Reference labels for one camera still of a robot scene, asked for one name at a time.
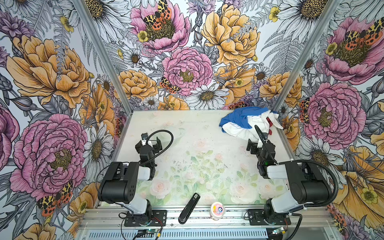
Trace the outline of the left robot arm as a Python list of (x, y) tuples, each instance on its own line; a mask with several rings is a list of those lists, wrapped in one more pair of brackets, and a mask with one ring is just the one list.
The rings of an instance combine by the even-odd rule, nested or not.
[(149, 200), (136, 194), (138, 181), (151, 181), (156, 173), (153, 159), (163, 149), (159, 139), (140, 141), (135, 146), (140, 155), (138, 162), (113, 162), (107, 169), (98, 189), (98, 199), (117, 204), (127, 210), (129, 225), (147, 226), (153, 219)]

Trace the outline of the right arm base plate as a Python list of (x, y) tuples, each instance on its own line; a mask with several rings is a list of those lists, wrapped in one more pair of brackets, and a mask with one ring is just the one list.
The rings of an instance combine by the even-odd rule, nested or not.
[(291, 225), (291, 220), (288, 215), (285, 214), (276, 214), (272, 212), (271, 214), (266, 213), (261, 209), (250, 209), (247, 210), (244, 218), (249, 221), (251, 226), (289, 226)]

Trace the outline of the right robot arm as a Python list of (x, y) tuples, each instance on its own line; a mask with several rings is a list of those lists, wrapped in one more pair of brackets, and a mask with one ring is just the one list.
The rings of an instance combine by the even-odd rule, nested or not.
[(248, 141), (247, 151), (258, 158), (258, 170), (266, 180), (282, 180), (286, 192), (268, 199), (262, 209), (247, 211), (252, 226), (290, 225), (295, 212), (331, 203), (338, 191), (325, 180), (321, 170), (329, 169), (310, 160), (277, 162), (275, 145), (264, 141), (262, 147)]

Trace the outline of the dark red cloth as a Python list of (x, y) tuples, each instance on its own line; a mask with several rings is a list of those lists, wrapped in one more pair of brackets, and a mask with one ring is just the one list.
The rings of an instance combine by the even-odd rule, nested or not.
[(273, 126), (273, 122), (271, 121), (271, 119), (269, 117), (266, 118), (268, 124), (269, 124), (269, 135), (272, 135), (272, 130), (271, 130), (271, 127)]

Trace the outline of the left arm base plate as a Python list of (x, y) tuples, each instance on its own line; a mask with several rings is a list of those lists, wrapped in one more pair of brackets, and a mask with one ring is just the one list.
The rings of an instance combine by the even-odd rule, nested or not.
[(124, 227), (164, 227), (167, 222), (166, 210), (152, 210), (143, 215), (128, 215)]

